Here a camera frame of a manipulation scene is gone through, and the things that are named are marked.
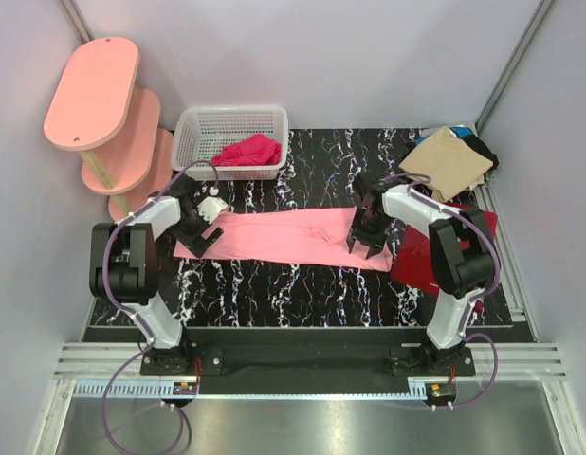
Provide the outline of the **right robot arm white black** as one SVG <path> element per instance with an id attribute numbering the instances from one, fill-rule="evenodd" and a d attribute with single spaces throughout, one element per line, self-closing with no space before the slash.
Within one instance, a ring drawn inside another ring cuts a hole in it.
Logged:
<path id="1" fill-rule="evenodd" d="M 457 209 L 417 191 L 428 184 L 424 174 L 402 173 L 378 178 L 360 173 L 352 183 L 360 199 L 346 244 L 367 248 L 368 259 L 380 253 L 393 219 L 420 231 L 430 242 L 430 260 L 439 294 L 426 329 L 420 364 L 431 375 L 441 375 L 454 363 L 452 350 L 466 342 L 469 316 L 500 283 L 501 261 L 485 213 L 477 208 Z"/>

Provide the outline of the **light pink t shirt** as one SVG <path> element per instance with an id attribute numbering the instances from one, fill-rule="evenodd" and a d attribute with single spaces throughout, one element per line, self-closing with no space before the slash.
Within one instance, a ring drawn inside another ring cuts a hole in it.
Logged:
<path id="1" fill-rule="evenodd" d="M 368 259 L 368 248 L 346 238 L 354 208 L 298 209 L 265 213 L 221 214 L 215 225 L 223 234 L 203 255 L 211 260 L 259 260 L 314 264 L 388 272 L 393 254 L 387 247 Z"/>

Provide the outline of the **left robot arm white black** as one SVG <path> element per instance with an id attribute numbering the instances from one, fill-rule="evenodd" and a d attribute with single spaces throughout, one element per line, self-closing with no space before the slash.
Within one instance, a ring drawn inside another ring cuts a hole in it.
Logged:
<path id="1" fill-rule="evenodd" d="M 195 200 L 181 191 L 153 193 L 123 219 L 93 226 L 89 288 L 126 314 L 152 349 L 163 351 L 161 364 L 175 375 L 193 366 L 184 329 L 168 310 L 159 288 L 157 240 L 174 236 L 196 257 L 203 257 L 223 235 L 214 223 L 228 204 L 213 186 Z"/>

